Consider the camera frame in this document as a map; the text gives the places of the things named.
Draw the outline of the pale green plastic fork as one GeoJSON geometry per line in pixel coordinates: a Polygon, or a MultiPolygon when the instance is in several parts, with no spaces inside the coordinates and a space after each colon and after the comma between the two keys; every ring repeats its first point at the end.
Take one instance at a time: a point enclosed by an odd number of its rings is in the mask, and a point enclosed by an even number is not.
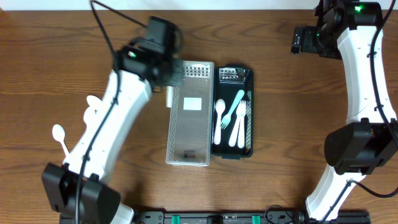
{"type": "Polygon", "coordinates": [[[221,129],[226,129],[226,127],[229,125],[230,121],[231,121],[231,115],[233,113],[233,111],[236,109],[236,107],[238,106],[239,102],[241,101],[241,99],[244,96],[244,90],[239,90],[231,104],[231,107],[228,111],[228,113],[223,116],[223,119],[221,120],[221,129]]]}

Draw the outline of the black plastic basket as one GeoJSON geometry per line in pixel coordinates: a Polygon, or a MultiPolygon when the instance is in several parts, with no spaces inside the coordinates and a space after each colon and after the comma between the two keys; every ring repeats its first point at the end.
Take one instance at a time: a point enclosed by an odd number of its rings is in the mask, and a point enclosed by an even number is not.
{"type": "Polygon", "coordinates": [[[213,101],[223,99],[225,110],[222,114],[225,116],[239,90],[244,90],[244,96],[241,99],[246,101],[246,115],[244,117],[244,147],[238,147],[238,138],[234,147],[229,147],[228,141],[236,121],[236,109],[231,115],[231,121],[226,129],[221,129],[221,142],[214,144],[214,133],[216,125],[216,111],[213,113],[213,144],[211,153],[215,156],[221,156],[224,159],[240,159],[242,157],[251,157],[253,154],[253,128],[254,128],[254,72],[242,65],[227,64],[224,67],[215,69],[213,101]]]}

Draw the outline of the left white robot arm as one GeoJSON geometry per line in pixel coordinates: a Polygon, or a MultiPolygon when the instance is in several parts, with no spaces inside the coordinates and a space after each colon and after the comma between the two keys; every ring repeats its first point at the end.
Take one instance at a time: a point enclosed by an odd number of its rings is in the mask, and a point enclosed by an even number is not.
{"type": "Polygon", "coordinates": [[[108,182],[118,154],[155,86],[179,86],[183,60],[127,57],[115,61],[99,105],[85,111],[86,130],[61,165],[42,173],[51,209],[69,223],[131,223],[134,210],[108,182]]]}

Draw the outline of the white spoon crossing handle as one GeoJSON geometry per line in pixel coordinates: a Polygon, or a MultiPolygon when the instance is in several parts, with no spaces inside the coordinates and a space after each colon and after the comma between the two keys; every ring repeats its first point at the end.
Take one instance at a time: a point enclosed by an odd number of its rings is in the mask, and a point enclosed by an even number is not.
{"type": "Polygon", "coordinates": [[[94,110],[100,110],[103,106],[102,100],[94,95],[88,95],[86,97],[86,101],[87,101],[89,107],[94,110]]]}

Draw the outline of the white plastic fork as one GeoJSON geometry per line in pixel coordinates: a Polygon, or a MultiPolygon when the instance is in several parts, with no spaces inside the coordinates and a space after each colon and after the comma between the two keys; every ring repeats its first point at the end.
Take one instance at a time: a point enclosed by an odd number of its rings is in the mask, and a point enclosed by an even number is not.
{"type": "Polygon", "coordinates": [[[229,147],[234,147],[236,145],[243,106],[244,106],[244,101],[240,101],[236,109],[236,121],[228,141],[229,147]]]}
{"type": "Polygon", "coordinates": [[[238,132],[238,147],[241,149],[244,147],[244,117],[246,115],[246,105],[246,101],[242,100],[240,103],[241,109],[239,110],[240,122],[238,132]]]}

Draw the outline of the translucent white spoon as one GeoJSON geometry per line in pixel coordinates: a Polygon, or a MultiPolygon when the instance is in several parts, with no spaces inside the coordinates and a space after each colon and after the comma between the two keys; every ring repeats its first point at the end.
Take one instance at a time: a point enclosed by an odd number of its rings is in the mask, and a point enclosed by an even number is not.
{"type": "Polygon", "coordinates": [[[174,97],[174,88],[172,86],[167,86],[166,88],[166,107],[171,108],[174,97]]]}

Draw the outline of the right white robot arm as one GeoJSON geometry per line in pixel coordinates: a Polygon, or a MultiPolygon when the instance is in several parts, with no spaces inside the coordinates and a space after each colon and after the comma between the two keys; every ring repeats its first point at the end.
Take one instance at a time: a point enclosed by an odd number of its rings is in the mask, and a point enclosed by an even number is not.
{"type": "Polygon", "coordinates": [[[338,59],[345,69],[346,124],[327,135],[326,168],[294,223],[367,223],[359,212],[341,213],[354,187],[397,152],[397,115],[382,61],[382,29],[389,15],[378,2],[320,0],[315,26],[294,30],[291,52],[338,59]]]}

